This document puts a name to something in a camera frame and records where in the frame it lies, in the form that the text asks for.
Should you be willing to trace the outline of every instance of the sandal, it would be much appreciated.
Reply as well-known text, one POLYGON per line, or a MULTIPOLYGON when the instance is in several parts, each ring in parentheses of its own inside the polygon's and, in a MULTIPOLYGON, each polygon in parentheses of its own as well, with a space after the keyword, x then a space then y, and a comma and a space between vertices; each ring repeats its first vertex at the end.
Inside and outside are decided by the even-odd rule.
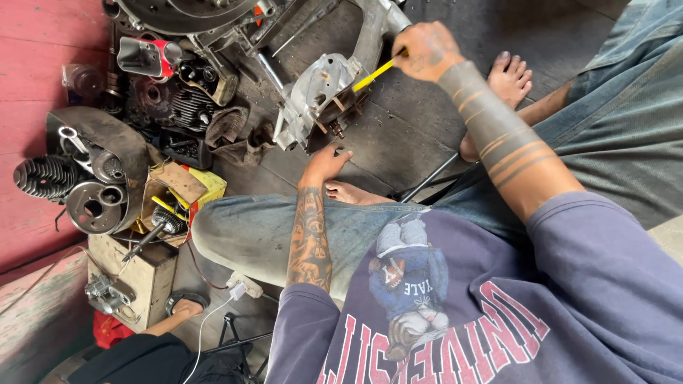
POLYGON ((167 315, 173 316, 173 307, 180 299, 188 299, 190 301, 194 301, 195 303, 200 304, 201 308, 204 310, 209 306, 209 301, 200 294, 189 292, 175 292, 171 293, 171 296, 169 296, 169 298, 166 299, 165 308, 167 315))

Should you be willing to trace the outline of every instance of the bare foot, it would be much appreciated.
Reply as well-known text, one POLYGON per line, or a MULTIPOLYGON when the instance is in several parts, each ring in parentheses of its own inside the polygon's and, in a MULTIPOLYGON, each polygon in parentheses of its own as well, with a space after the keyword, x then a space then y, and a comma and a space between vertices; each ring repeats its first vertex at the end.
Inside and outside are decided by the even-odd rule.
POLYGON ((177 314, 181 311, 188 311, 190 316, 197 316, 204 312, 204 308, 201 307, 201 304, 192 300, 180 299, 171 309, 171 313, 177 314))
POLYGON ((333 199, 344 203, 366 206, 377 203, 395 203, 392 199, 387 199, 379 195, 364 191, 354 187, 347 182, 331 180, 325 183, 327 195, 333 199))
MULTIPOLYGON (((517 55, 511 58, 510 52, 503 51, 493 62, 493 68, 488 75, 488 86, 510 108, 515 109, 533 87, 531 75, 533 73, 527 70, 526 61, 521 61, 517 55)), ((460 143, 460 156, 470 163, 479 160, 479 154, 469 132, 460 143)))

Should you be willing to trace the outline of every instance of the navy t-shirt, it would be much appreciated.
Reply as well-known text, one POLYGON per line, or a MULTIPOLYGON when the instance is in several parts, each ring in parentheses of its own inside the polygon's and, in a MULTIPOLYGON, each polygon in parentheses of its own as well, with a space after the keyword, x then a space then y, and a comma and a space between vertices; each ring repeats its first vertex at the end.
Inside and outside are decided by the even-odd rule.
POLYGON ((527 228, 534 257, 439 210, 386 225, 341 313, 283 291, 266 383, 683 381, 683 269, 631 214, 571 192, 527 228))

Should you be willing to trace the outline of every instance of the denim jeans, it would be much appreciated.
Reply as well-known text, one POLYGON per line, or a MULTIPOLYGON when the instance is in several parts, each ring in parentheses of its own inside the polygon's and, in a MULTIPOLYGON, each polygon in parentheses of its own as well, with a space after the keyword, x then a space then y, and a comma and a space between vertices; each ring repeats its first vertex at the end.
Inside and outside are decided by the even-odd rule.
MULTIPOLYGON (((645 229, 683 213, 683 0, 634 0, 600 52, 575 78, 568 106, 533 129, 589 191, 628 209, 645 229)), ((325 200, 331 296, 344 300, 359 260, 388 222, 427 207, 325 200)), ((283 286, 296 197, 226 197, 193 222, 203 256, 283 286)), ((465 217, 517 248, 526 228, 483 166, 432 209, 465 217)))

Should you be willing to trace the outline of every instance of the wooden box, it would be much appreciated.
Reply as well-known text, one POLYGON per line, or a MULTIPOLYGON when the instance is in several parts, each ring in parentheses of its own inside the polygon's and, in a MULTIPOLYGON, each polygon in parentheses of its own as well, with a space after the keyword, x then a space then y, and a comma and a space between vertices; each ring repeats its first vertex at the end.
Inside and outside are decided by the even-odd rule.
MULTIPOLYGON (((88 248, 107 274, 120 273, 125 264, 121 260, 128 253, 127 245, 108 235, 89 235, 88 248)), ((92 260, 88 260, 87 271, 89 283, 92 274, 102 273, 92 260)), ((176 257, 172 250, 154 243, 145 246, 141 255, 130 259, 119 276, 119 280, 133 290, 135 300, 130 306, 119 307, 113 313, 114 317, 135 333, 165 319, 164 304, 171 294, 175 272, 176 257)))

